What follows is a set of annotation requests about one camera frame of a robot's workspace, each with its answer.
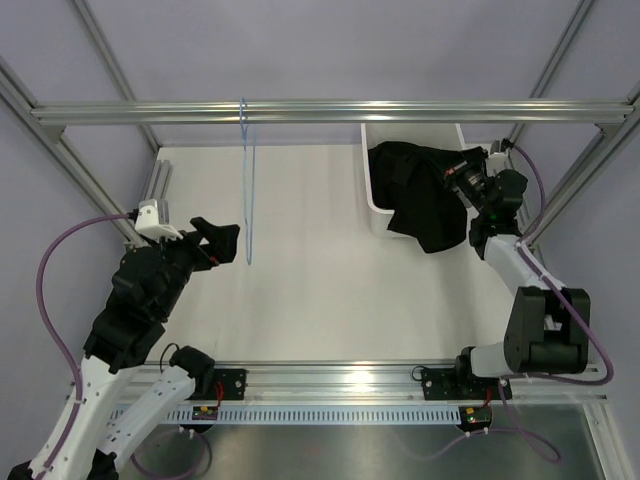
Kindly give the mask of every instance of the black cloth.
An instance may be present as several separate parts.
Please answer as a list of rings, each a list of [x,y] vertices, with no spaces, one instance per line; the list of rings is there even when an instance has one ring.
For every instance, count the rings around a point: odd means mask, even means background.
[[[384,142],[369,150],[373,203],[395,210],[388,230],[415,237],[425,253],[447,250],[467,237],[467,209],[445,189],[431,160],[460,159],[452,150]]]

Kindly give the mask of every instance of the perforated metal strip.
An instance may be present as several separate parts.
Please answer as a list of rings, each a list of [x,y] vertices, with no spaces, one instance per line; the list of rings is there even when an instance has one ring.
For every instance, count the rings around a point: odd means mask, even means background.
[[[118,405],[116,420],[129,405]],[[199,406],[180,405],[163,424],[203,425],[459,425],[454,406],[222,406],[217,419],[194,416]]]

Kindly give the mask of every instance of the gray wall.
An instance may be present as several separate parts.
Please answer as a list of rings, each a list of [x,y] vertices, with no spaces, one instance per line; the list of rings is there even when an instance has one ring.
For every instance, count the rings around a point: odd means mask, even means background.
[[[39,100],[116,100],[64,0],[0,2],[0,55]],[[137,203],[151,151],[134,127],[74,127],[68,135],[125,208]],[[69,393],[71,375],[42,325],[35,278],[47,245],[96,215],[0,107],[0,476],[42,447]],[[50,316],[79,358],[123,252],[107,225],[67,240],[45,279]]]
[[[576,0],[93,0],[138,97],[526,97]],[[238,126],[158,126],[164,145]],[[469,125],[469,141],[505,125]],[[357,126],[261,127],[261,144],[357,143]]]
[[[640,3],[598,2],[584,32],[559,72],[550,96],[623,97],[640,80]],[[551,189],[595,133],[588,126],[537,126],[521,145],[540,166]],[[640,205],[640,139],[631,143],[592,188],[542,237],[550,270],[567,284],[585,288],[592,324],[613,358],[610,399],[636,471],[640,432],[630,418],[638,395],[640,285],[637,254]],[[530,191],[535,198],[535,187]]]

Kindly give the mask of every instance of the gray floor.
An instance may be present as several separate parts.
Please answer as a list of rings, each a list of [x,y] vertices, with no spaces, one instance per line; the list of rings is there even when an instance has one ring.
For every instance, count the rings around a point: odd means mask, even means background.
[[[564,462],[549,465],[518,435],[466,439],[446,455],[427,461],[460,435],[451,426],[221,426],[206,437],[213,462],[198,477],[231,479],[473,478],[518,480],[602,479],[587,425],[579,407],[536,406],[518,409],[525,428],[556,444]],[[510,426],[496,409],[495,426]],[[168,427],[159,427],[158,432]],[[177,475],[193,464],[199,444],[183,435],[150,436],[138,459],[161,475]],[[142,478],[129,464],[121,478]]]

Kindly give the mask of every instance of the white plastic container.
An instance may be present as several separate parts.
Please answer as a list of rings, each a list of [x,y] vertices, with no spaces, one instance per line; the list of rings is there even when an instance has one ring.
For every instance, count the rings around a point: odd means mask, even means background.
[[[383,238],[406,237],[401,233],[387,230],[394,211],[378,208],[373,203],[368,150],[387,141],[409,142],[444,150],[464,150],[466,144],[460,125],[457,123],[363,123],[360,131],[371,231],[374,235]]]

